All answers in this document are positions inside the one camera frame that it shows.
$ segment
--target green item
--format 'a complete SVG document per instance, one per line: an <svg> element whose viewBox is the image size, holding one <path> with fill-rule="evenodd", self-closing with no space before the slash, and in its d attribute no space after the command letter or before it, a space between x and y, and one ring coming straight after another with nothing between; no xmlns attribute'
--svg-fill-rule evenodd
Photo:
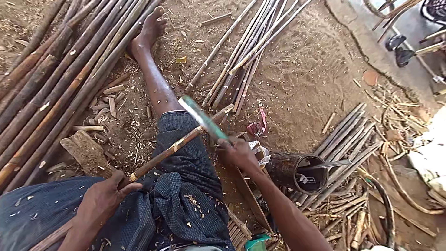
<svg viewBox="0 0 446 251"><path fill-rule="evenodd" d="M216 125L210 117L208 117L197 105L197 103L189 96L182 96L178 102L180 105L188 111L192 117L202 126L207 132L215 139L224 139L229 141L229 137L221 131L221 129Z"/></svg>
<svg viewBox="0 0 446 251"><path fill-rule="evenodd" d="M271 239L267 234L256 235L256 239L245 243L246 251L266 251L265 241Z"/></svg>

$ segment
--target sandy soil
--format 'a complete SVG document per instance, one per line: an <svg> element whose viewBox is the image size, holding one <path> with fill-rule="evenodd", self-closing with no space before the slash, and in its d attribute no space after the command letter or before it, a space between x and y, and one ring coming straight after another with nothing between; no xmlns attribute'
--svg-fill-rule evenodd
<svg viewBox="0 0 446 251"><path fill-rule="evenodd" d="M157 42L153 55L177 97L184 94L185 86L232 21L225 19L201 28L198 23L209 19L210 16L215 17L227 12L232 12L233 18L236 18L247 2L166 0L162 4L165 8L164 16L168 18L169 24L166 33ZM27 41L42 19L42 10L50 3L49 0L0 2L0 73L6 70L15 53L24 48L14 42L14 39ZM234 30L190 93L197 103L201 103L210 84L220 74L225 60L229 58L258 6L256 5L248 18ZM175 63L175 59L184 56L187 56L185 64ZM331 16L324 1L314 0L278 39L267 47L248 92L242 114L229 117L228 122L221 127L226 132L245 131L248 124L259 120L259 106L263 106L267 113L268 129L257 140L273 151L310 153L326 137L321 131L332 113L336 113L332 126L360 102L369 103L366 110L370 117L380 114L381 108L372 103L364 93L364 90L372 91L372 88L362 81L363 72L370 69L348 30ZM128 71L132 75L123 82L126 86L126 98L124 102L117 104L118 118L104 122L111 143L102 144L104 149L116 155L113 164L126 173L132 172L150 159L156 146L157 134L156 119L147 120L146 107L149 100L138 65L123 56L108 81ZM361 87L353 82L353 78L360 82ZM378 82L389 89L393 88L383 76ZM401 90L394 91L397 95L404 96ZM223 100L220 106L228 103L228 100ZM92 112L86 111L85 117L78 124L86 124L91 116L94 116ZM253 216L249 213L246 203L243 203L241 195L237 193L227 170L217 163L215 156L212 156L212 159L215 160L217 173L226 193L226 203L239 214L242 221L247 221L249 226L254 225ZM406 229L401 230L403 233L408 232ZM410 231L420 234L417 229ZM414 240L411 235L403 234L400 241L407 243L413 250L429 250L433 243L431 238L426 238L421 247Z"/></svg>

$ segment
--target left hand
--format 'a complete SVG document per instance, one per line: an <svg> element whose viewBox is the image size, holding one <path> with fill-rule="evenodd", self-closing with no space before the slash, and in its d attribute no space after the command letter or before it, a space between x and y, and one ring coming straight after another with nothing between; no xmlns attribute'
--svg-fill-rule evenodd
<svg viewBox="0 0 446 251"><path fill-rule="evenodd" d="M130 192L143 186L140 183L130 183L118 190L118 184L124 178L122 171L116 171L111 178L92 185L85 193L73 218L73 227L99 232L105 222L113 216L122 200Z"/></svg>

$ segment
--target person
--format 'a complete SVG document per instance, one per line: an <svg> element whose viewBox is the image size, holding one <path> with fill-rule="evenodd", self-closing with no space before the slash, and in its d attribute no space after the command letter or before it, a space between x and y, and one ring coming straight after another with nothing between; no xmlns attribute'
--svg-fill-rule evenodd
<svg viewBox="0 0 446 251"><path fill-rule="evenodd" d="M140 65L158 121L160 154L197 122L178 103L158 70L151 48L164 32L164 10L147 17L128 50ZM332 250L322 234L260 170L248 144L222 141L229 162L260 188L285 242L294 250ZM156 169L118 190L117 171L107 180L77 177L18 188L0 197L0 250L27 251L71 218L65 238L48 250L233 251L228 213L215 169L196 137Z"/></svg>

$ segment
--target dark blue fabric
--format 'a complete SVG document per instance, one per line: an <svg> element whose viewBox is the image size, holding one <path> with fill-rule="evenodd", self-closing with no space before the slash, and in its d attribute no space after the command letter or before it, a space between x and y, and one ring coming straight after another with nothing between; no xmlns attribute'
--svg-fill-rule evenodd
<svg viewBox="0 0 446 251"><path fill-rule="evenodd" d="M153 155L196 126L187 112L163 114ZM37 244L70 220L86 190L101 180L78 177L19 188L0 197L0 250L26 251ZM199 137L138 182L143 189L124 199L90 250L99 250L105 239L111 242L105 251L159 250L190 242L235 250L227 229L227 209L221 202L221 184Z"/></svg>

